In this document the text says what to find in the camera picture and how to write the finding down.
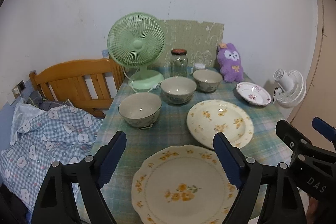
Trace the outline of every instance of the fan base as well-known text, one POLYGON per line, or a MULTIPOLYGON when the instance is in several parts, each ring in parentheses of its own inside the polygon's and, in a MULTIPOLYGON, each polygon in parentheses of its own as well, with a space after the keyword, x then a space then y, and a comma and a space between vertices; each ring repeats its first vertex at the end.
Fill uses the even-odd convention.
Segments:
POLYGON ((135 80, 129 80, 128 84, 130 87, 133 85, 133 88, 139 91, 150 90, 164 80, 163 75, 156 70, 139 71, 133 74, 132 78, 135 80))

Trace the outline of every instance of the stuffed animal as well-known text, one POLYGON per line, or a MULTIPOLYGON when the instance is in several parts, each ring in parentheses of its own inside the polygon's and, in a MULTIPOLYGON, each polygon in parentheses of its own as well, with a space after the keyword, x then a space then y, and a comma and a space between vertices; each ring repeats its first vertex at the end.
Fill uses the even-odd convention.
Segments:
POLYGON ((225 82, 242 82, 244 80, 240 55, 232 43, 218 45, 217 61, 225 82))

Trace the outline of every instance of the blue gingham bedding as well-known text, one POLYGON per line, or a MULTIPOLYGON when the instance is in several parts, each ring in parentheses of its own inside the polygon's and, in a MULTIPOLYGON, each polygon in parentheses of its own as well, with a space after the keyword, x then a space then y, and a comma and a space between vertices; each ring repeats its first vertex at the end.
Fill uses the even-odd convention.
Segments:
POLYGON ((32 212, 51 163, 82 160, 92 149, 101 124, 91 114, 69 106, 43 111, 30 120, 13 119, 12 129, 18 128, 16 141, 0 156, 5 185, 32 212))

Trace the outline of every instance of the round yellow floral plate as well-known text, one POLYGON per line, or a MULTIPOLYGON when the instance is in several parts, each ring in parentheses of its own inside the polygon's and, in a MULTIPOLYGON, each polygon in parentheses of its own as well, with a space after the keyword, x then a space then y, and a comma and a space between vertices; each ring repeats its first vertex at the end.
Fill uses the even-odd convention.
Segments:
POLYGON ((231 145, 238 148, 247 145, 254 133, 250 116, 235 104, 221 100, 194 105, 188 112, 187 126, 194 138, 210 149, 218 132, 223 132, 231 145))
POLYGON ((194 145, 150 156, 135 173, 131 192, 144 224, 221 224, 238 194, 216 153, 194 145))

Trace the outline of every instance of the table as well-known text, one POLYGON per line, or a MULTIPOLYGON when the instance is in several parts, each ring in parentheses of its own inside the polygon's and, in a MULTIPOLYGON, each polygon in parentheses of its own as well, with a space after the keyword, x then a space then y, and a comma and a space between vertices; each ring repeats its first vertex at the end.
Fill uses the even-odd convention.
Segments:
MULTIPOLYGON (((167 77, 167 70, 161 70, 167 77)), ((244 75, 244 77, 244 81, 252 82, 247 75, 244 75)), ((225 83, 223 81, 215 92, 201 93, 196 91, 190 102, 179 106, 167 104, 161 96, 161 114, 154 126, 146 130, 137 130, 129 126, 118 112, 120 102, 134 93, 127 85, 127 81, 121 85, 106 114, 91 151, 91 154, 94 155, 102 145, 106 145, 111 140, 118 130, 126 133, 126 149, 110 182, 101 189, 106 204, 118 224, 142 223, 131 204, 131 184, 134 173, 146 158, 172 145, 193 144, 201 146, 189 133, 186 116, 193 105, 203 100, 225 100, 238 105, 248 113, 253 121, 254 135, 252 140, 241 149, 246 157, 254 157, 261 164, 267 165, 277 165, 281 161, 290 163, 292 151, 275 133, 277 121, 283 119, 279 110, 273 104, 267 107, 256 107, 248 104, 238 94, 234 93, 235 86, 236 83, 225 83)), ((153 93, 160 95, 161 89, 159 88, 153 93)), ((260 188, 252 218, 260 214, 265 189, 264 186, 260 188)), ((77 207, 81 218, 89 221, 80 194, 77 198, 77 207)))

